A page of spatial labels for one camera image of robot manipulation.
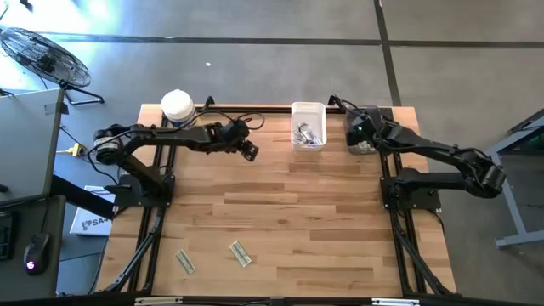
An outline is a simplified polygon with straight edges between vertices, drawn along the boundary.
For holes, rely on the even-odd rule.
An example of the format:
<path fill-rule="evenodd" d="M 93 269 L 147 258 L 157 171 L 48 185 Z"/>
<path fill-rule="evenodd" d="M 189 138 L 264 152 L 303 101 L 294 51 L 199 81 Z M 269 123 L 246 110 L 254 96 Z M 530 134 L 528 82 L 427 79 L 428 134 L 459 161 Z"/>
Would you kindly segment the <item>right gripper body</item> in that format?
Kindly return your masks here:
<path fill-rule="evenodd" d="M 352 111 L 346 117 L 346 143 L 353 147 L 367 143 L 371 148 L 377 146 L 375 134 L 379 130 L 379 111 Z"/>

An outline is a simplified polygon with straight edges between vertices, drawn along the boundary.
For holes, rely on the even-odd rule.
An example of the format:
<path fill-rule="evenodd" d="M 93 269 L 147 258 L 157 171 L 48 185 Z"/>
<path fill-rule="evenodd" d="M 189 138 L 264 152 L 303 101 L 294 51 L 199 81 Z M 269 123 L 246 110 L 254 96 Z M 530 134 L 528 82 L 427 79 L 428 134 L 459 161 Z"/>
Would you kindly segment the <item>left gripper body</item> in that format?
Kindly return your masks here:
<path fill-rule="evenodd" d="M 249 154 L 252 152 L 252 145 L 247 140 L 249 134 L 249 127 L 244 121 L 229 122 L 226 126 L 219 128 L 217 140 L 212 144 L 211 152 Z"/>

